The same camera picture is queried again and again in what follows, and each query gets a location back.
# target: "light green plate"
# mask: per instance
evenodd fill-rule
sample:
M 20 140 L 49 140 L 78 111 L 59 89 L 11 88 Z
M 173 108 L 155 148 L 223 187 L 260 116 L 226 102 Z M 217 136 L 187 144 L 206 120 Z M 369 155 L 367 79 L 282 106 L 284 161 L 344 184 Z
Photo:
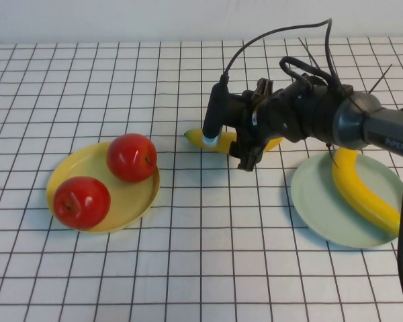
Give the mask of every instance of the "light green plate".
M 292 179 L 294 206 L 309 228 L 323 238 L 352 248 L 371 248 L 395 240 L 377 228 L 342 198 L 334 185 L 330 155 L 309 158 Z M 403 183 L 382 163 L 359 154 L 357 172 L 361 180 L 384 201 L 400 211 Z

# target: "apple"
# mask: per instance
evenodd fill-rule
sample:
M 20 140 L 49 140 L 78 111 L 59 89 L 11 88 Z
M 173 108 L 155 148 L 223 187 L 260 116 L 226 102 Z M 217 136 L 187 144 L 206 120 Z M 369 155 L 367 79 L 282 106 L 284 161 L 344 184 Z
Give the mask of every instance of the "apple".
M 124 182 L 141 182 L 156 168 L 156 148 L 146 136 L 128 133 L 114 139 L 107 149 L 109 170 Z
M 53 207 L 63 225 L 87 230 L 106 217 L 110 203 L 110 193 L 102 182 L 90 176 L 75 176 L 58 186 Z

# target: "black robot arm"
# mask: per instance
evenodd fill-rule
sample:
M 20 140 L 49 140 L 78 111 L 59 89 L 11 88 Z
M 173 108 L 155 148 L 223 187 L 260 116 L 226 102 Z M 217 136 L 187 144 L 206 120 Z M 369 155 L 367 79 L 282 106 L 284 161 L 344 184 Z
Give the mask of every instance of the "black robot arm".
M 382 107 L 375 96 L 349 85 L 330 89 L 317 76 L 301 77 L 305 81 L 298 79 L 274 93 L 272 81 L 262 78 L 255 91 L 227 93 L 219 101 L 224 106 L 212 132 L 223 125 L 236 130 L 229 153 L 240 159 L 240 169 L 252 171 L 267 143 L 279 137 L 293 143 L 311 137 L 351 150 L 373 144 L 403 156 L 403 110 Z M 204 130 L 211 129 L 209 121 L 206 117 Z M 205 143 L 214 145 L 219 137 Z

